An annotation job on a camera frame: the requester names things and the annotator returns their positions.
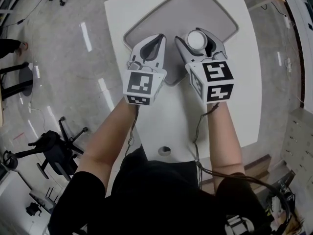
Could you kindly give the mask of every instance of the white table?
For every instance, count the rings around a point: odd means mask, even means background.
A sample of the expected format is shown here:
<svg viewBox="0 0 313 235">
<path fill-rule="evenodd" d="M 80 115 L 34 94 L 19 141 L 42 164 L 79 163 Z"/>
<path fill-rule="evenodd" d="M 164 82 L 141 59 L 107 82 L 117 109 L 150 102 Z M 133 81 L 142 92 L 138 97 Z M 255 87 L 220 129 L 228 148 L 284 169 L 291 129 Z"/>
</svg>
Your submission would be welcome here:
<svg viewBox="0 0 313 235">
<path fill-rule="evenodd" d="M 123 44 L 124 34 L 164 0 L 109 0 L 105 9 L 111 40 L 120 73 L 126 69 L 130 50 Z M 241 147 L 258 140 L 262 84 L 257 42 L 244 0 L 217 0 L 239 26 L 239 32 L 225 43 L 226 53 L 236 65 L 235 87 L 228 102 Z M 192 139 L 205 107 L 196 103 L 196 94 L 184 79 L 174 87 L 161 89 L 153 106 L 141 106 L 136 128 L 149 160 L 186 162 L 194 160 Z M 158 154 L 162 146 L 172 152 Z M 209 157 L 206 119 L 198 138 L 200 158 Z"/>
</svg>

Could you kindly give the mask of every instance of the round hole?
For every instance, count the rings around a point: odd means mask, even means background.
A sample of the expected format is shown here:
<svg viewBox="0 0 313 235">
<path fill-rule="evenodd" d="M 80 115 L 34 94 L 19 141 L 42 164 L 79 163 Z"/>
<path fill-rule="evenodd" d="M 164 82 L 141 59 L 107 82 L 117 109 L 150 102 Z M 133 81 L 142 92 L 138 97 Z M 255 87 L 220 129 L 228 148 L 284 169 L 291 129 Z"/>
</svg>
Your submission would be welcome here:
<svg viewBox="0 0 313 235">
<path fill-rule="evenodd" d="M 158 153 L 160 156 L 166 157 L 171 154 L 171 149 L 167 146 L 162 146 L 159 150 Z"/>
</svg>

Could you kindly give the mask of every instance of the table leg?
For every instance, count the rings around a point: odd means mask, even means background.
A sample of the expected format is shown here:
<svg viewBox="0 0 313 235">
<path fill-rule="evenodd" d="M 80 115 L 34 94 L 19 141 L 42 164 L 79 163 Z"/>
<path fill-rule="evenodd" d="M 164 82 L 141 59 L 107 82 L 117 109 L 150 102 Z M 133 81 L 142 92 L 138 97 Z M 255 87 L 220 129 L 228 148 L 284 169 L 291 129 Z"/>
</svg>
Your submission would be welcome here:
<svg viewBox="0 0 313 235">
<path fill-rule="evenodd" d="M 1 74 L 5 74 L 5 73 L 7 73 L 7 72 L 16 71 L 16 70 L 18 71 L 18 70 L 27 68 L 28 65 L 29 65 L 29 63 L 28 63 L 28 62 L 25 62 L 25 63 L 22 63 L 21 65 L 15 65 L 15 66 L 12 66 L 12 67 L 0 69 L 0 75 L 1 75 Z"/>
<path fill-rule="evenodd" d="M 30 86 L 33 84 L 33 80 L 29 80 L 14 86 L 11 86 L 7 89 L 1 90 L 1 95 L 2 95 L 2 101 L 4 101 L 6 98 L 13 96 L 17 93 L 20 93 L 26 89 L 27 86 Z"/>
</svg>

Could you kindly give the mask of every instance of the white cup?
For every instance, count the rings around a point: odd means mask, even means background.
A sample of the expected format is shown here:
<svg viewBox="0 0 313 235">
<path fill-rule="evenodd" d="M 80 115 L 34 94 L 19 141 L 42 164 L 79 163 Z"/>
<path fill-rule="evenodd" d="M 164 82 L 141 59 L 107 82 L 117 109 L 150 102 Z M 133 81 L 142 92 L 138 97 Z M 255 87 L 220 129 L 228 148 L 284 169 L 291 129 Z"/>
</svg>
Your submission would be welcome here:
<svg viewBox="0 0 313 235">
<path fill-rule="evenodd" d="M 206 35 L 200 30 L 192 30 L 185 36 L 186 44 L 195 52 L 202 51 L 207 45 Z"/>
</svg>

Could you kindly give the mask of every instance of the person's leg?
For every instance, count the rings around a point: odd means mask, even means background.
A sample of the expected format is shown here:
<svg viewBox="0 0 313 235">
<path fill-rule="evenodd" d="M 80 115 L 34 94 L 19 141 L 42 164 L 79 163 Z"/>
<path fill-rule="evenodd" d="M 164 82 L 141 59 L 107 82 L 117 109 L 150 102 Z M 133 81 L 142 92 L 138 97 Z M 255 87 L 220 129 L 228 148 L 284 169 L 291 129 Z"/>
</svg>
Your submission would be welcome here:
<svg viewBox="0 0 313 235">
<path fill-rule="evenodd" d="M 0 58 L 16 51 L 21 45 L 20 41 L 13 39 L 0 39 Z"/>
<path fill-rule="evenodd" d="M 17 52 L 21 54 L 22 51 L 28 49 L 27 43 L 22 43 L 13 39 L 0 39 L 0 58 L 5 57 L 9 53 Z"/>
</svg>

